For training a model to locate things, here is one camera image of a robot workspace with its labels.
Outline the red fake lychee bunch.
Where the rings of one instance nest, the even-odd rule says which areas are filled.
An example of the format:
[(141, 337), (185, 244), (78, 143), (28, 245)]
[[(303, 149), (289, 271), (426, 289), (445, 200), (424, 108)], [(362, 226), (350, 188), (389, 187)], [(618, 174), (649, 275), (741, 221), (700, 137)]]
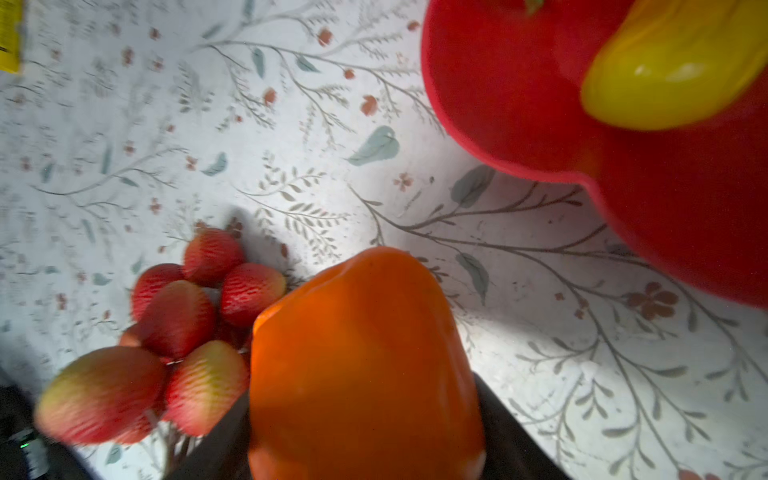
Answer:
[(203, 437), (245, 393), (247, 331), (284, 296), (279, 270), (247, 260), (237, 237), (202, 228), (181, 263), (144, 271), (131, 292), (133, 324), (115, 346), (64, 367), (34, 424), (68, 444), (142, 442), (167, 422)]

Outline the orange fake bell pepper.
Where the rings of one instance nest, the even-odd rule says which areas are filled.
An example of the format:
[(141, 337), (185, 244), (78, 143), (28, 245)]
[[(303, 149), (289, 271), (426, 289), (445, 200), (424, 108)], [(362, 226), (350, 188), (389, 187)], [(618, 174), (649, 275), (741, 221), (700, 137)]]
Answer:
[(365, 250), (252, 330), (256, 479), (477, 479), (478, 394), (448, 301), (410, 254)]

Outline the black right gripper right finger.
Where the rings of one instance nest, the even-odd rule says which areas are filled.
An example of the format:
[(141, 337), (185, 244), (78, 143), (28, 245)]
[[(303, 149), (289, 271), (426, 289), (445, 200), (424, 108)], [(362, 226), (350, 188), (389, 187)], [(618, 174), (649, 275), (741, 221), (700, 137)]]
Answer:
[(514, 418), (486, 382), (473, 373), (486, 442), (482, 480), (569, 480)]

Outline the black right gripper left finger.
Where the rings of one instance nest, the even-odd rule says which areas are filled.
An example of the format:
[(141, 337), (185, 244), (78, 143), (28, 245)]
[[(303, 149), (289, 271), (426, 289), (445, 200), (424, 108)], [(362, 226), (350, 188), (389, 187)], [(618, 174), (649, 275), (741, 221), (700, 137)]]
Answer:
[(249, 443), (249, 405), (245, 393), (166, 479), (250, 480)]

